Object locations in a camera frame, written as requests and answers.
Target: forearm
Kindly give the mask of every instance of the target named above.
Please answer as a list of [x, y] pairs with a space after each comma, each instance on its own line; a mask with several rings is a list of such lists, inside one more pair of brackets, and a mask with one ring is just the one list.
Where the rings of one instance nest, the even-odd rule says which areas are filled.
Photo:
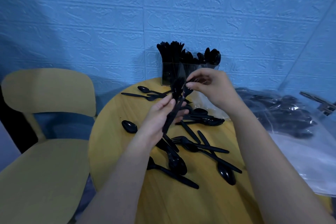
[[151, 146], [134, 137], [78, 224], [134, 223], [150, 151]]
[[249, 108], [229, 116], [264, 221], [335, 223]]

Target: person's left hand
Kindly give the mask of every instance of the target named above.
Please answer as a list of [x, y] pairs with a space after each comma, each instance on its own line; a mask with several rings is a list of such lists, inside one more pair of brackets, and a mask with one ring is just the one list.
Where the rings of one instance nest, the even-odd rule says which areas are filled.
[[[162, 127], [166, 122], [167, 115], [173, 110], [174, 106], [175, 100], [172, 99], [171, 94], [154, 104], [147, 113], [145, 120], [136, 134], [136, 137], [141, 138], [141, 140], [145, 140], [145, 142], [149, 143], [151, 147], [154, 147], [162, 138]], [[177, 113], [173, 124], [181, 121], [183, 119], [183, 115], [186, 115], [188, 112], [189, 110], [180, 110]]]

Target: chair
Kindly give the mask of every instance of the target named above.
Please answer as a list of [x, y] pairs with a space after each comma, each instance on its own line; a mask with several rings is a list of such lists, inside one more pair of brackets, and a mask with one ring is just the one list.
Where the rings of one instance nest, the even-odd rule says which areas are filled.
[[0, 173], [0, 223], [66, 224], [89, 175], [88, 141], [47, 140], [33, 113], [74, 112], [95, 119], [92, 81], [72, 70], [41, 68], [13, 72], [1, 87], [6, 104], [25, 115], [38, 143]]

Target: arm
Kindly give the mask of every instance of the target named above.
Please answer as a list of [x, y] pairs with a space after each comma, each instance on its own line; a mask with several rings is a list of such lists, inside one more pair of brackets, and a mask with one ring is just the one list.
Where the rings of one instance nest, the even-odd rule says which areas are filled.
[[[78, 224], [134, 223], [149, 153], [162, 138], [162, 127], [174, 105], [175, 100], [168, 95], [151, 107], [141, 128], [117, 161], [102, 190], [82, 214]], [[182, 116], [187, 113], [188, 110], [179, 111], [174, 122], [182, 120]]]
[[233, 122], [253, 192], [266, 223], [336, 223], [240, 99], [222, 71], [199, 69], [187, 86], [202, 92]]

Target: yellow tabletop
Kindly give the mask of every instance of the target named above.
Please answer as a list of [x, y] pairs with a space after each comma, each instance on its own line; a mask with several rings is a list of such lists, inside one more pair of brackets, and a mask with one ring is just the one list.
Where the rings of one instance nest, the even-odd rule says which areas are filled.
[[[132, 85], [123, 92], [143, 95], [137, 89], [139, 85], [158, 92], [169, 90], [169, 87], [161, 86], [160, 78], [154, 78]], [[99, 113], [89, 141], [90, 172], [97, 190], [102, 188], [133, 137], [123, 129], [121, 121], [129, 120], [140, 127], [153, 103], [144, 98], [117, 94]], [[188, 169], [185, 177], [197, 183], [199, 189], [190, 188], [161, 171], [146, 171], [136, 223], [262, 223], [232, 123], [226, 121], [217, 127], [192, 124], [190, 128], [196, 134], [201, 130], [212, 146], [230, 151], [229, 154], [218, 153], [218, 156], [243, 171], [242, 174], [234, 172], [237, 184], [229, 185], [208, 156], [179, 147], [179, 155]], [[180, 135], [191, 138], [181, 126], [169, 128], [169, 137]], [[150, 155], [155, 163], [168, 168], [165, 152], [154, 147]]]

